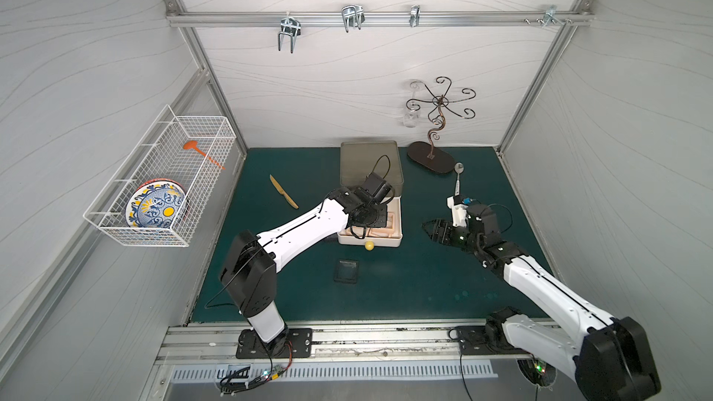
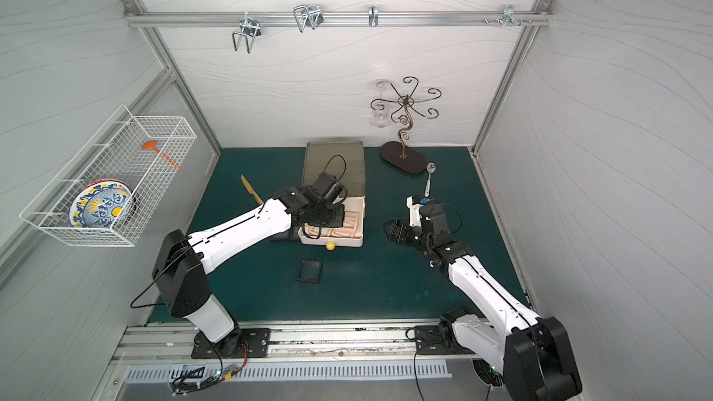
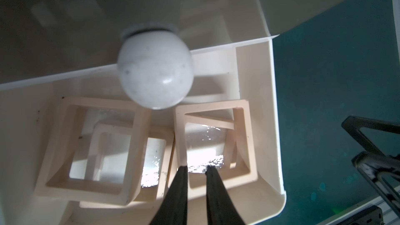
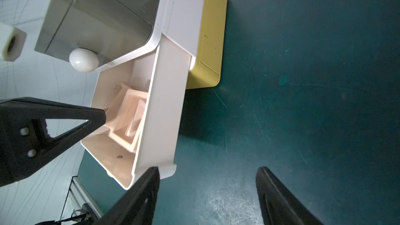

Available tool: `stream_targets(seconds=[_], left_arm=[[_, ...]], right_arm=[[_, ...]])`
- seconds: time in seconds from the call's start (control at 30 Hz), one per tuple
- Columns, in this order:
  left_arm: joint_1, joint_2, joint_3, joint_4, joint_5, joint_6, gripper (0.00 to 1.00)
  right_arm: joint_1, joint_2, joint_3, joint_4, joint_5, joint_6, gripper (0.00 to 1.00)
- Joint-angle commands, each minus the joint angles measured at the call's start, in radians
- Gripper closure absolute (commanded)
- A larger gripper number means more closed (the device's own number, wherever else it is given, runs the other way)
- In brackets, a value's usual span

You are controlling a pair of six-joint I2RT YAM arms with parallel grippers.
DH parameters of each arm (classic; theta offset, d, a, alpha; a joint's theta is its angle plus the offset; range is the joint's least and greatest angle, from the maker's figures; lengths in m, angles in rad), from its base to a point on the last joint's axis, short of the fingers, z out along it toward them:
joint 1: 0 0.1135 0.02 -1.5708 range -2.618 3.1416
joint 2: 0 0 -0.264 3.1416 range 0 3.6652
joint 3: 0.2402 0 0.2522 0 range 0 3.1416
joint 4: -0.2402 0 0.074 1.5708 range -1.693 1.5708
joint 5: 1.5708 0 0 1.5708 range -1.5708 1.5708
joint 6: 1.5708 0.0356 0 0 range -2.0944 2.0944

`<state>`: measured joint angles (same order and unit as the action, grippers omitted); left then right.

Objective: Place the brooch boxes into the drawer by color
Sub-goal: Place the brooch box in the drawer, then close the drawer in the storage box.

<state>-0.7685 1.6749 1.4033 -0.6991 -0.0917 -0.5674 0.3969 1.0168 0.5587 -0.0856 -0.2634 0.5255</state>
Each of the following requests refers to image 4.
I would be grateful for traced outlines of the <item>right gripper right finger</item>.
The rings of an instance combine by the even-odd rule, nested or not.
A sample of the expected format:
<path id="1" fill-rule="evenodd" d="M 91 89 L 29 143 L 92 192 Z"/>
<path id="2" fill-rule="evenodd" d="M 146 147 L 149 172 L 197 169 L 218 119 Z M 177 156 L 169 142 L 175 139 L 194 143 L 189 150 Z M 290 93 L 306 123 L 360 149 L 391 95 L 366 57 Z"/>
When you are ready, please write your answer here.
<path id="1" fill-rule="evenodd" d="M 256 188 L 264 224 L 322 224 L 267 167 L 258 168 Z"/>

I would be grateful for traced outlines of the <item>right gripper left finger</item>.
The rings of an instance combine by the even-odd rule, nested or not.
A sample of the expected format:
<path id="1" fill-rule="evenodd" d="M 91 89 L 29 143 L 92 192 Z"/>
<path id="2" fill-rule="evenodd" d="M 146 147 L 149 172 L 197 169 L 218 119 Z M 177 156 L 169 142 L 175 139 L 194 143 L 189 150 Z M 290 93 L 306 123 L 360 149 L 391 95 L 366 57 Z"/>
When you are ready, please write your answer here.
<path id="1" fill-rule="evenodd" d="M 151 225 L 160 185 L 158 167 L 149 168 L 96 225 Z"/>

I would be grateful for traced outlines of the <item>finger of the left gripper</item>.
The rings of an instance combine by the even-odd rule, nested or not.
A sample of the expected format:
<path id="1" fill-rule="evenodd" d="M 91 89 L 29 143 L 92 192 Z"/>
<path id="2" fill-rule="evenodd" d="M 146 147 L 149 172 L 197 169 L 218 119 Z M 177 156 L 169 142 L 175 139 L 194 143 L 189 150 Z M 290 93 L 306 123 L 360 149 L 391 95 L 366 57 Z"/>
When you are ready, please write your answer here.
<path id="1" fill-rule="evenodd" d="M 48 119 L 84 122 L 52 137 Z M 105 123 L 102 109 L 31 97 L 1 100 L 1 186 L 32 176 Z"/>

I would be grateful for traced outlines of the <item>pink brooch box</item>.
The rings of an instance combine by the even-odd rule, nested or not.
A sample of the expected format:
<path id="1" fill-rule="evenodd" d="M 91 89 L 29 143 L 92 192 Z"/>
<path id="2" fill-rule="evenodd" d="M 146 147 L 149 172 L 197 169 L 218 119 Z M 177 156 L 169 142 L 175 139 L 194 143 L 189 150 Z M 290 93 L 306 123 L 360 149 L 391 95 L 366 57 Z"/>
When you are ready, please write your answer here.
<path id="1" fill-rule="evenodd" d="M 106 114 L 106 123 L 104 126 L 107 128 L 110 129 L 115 124 L 118 112 L 128 90 L 132 90 L 132 87 L 122 82 L 114 89 L 112 96 L 104 106 Z"/>
<path id="2" fill-rule="evenodd" d="M 108 136 L 130 153 L 135 153 L 139 136 L 144 125 L 147 92 L 128 89 L 115 123 Z"/>

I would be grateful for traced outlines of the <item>three-tier drawer cabinet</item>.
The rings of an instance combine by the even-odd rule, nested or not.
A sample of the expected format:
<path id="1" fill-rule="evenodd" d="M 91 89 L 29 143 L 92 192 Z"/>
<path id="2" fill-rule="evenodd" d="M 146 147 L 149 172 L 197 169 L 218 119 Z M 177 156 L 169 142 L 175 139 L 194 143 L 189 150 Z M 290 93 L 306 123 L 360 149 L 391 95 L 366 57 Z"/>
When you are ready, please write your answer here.
<path id="1" fill-rule="evenodd" d="M 147 92 L 135 153 L 106 126 L 82 146 L 123 189 L 150 167 L 171 177 L 185 91 L 220 82 L 228 0 L 51 0 L 35 50 L 98 72 L 91 106 L 122 82 Z"/>

